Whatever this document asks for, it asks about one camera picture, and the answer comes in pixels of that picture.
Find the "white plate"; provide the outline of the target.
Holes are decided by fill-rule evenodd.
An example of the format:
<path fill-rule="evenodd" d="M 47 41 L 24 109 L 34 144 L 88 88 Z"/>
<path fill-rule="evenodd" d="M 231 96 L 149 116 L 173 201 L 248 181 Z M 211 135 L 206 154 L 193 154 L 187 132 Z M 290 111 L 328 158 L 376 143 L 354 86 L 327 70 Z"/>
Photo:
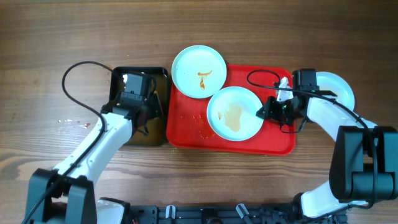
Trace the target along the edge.
<path fill-rule="evenodd" d="M 261 107 L 260 99 L 251 90 L 229 86 L 211 97 L 206 117 L 219 137 L 229 141 L 245 141 L 262 128 L 264 120 L 256 116 Z"/>
<path fill-rule="evenodd" d="M 331 72 L 316 72 L 317 85 L 320 90 L 332 91 L 339 103 L 351 111 L 355 107 L 355 96 L 349 84 L 340 76 Z"/>
<path fill-rule="evenodd" d="M 172 64 L 175 87 L 190 98 L 208 98 L 218 92 L 227 76 L 226 62 L 215 49 L 193 45 L 183 49 Z"/>

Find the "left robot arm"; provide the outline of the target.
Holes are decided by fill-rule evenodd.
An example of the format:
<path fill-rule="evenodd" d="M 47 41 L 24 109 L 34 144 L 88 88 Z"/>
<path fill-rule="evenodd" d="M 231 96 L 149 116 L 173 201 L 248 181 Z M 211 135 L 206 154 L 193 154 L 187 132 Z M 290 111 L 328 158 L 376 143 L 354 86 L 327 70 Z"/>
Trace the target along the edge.
<path fill-rule="evenodd" d="M 125 87 L 97 113 L 91 133 L 52 170 L 30 178 L 24 223 L 129 223 L 130 204 L 95 199 L 94 187 L 115 153 L 147 120 L 157 117 L 156 80 L 145 73 L 121 75 Z"/>

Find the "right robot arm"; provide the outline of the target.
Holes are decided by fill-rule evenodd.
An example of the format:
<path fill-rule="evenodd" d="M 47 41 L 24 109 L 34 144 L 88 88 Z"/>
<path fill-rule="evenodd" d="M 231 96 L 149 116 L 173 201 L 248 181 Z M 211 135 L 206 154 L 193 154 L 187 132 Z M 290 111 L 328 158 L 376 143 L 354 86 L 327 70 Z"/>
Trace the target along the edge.
<path fill-rule="evenodd" d="M 370 209 L 397 198 L 397 130 L 378 126 L 340 103 L 337 94 L 321 90 L 320 73 L 296 70 L 292 87 L 278 80 L 257 111 L 258 118 L 292 126 L 297 118 L 317 123 L 335 141 L 328 182 L 297 194 L 290 220 L 315 222 L 351 208 Z"/>

